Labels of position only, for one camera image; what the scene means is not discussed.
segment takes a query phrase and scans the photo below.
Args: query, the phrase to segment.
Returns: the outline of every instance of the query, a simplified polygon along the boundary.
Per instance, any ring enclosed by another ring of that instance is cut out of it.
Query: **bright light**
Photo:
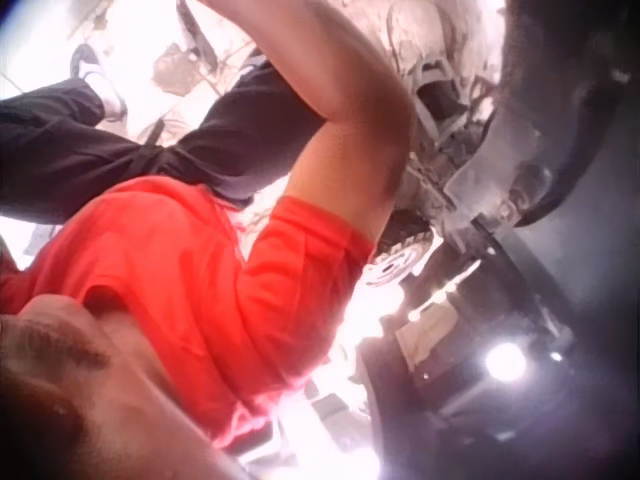
[[[380,476],[380,460],[372,448],[360,448],[344,454],[338,473],[340,479],[375,480]]]
[[[382,337],[380,319],[398,311],[404,301],[404,290],[398,284],[382,287],[356,286],[338,329],[338,342],[355,347],[365,338]]]
[[[520,347],[513,343],[503,343],[487,354],[485,365],[493,378],[510,383],[524,375],[527,359]]]
[[[33,261],[33,257],[25,255],[24,251],[29,246],[35,229],[34,223],[0,217],[0,236],[4,238],[16,266],[20,270],[27,268]]]

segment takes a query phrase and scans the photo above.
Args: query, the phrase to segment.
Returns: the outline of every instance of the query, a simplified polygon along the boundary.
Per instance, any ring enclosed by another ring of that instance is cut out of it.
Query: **black pants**
[[[175,146],[93,128],[103,117],[100,99],[79,79],[0,102],[0,214],[63,223],[113,185],[152,174],[205,184],[242,208],[291,170],[323,123],[268,62]]]

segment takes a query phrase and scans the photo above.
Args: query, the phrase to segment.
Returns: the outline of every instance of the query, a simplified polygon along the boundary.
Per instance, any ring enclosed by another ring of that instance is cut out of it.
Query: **red shirt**
[[[338,217],[291,197],[245,263],[228,208],[165,177],[90,202],[17,272],[0,266],[2,313],[33,297],[114,291],[139,322],[187,412],[214,440],[260,428],[329,351],[373,250]]]

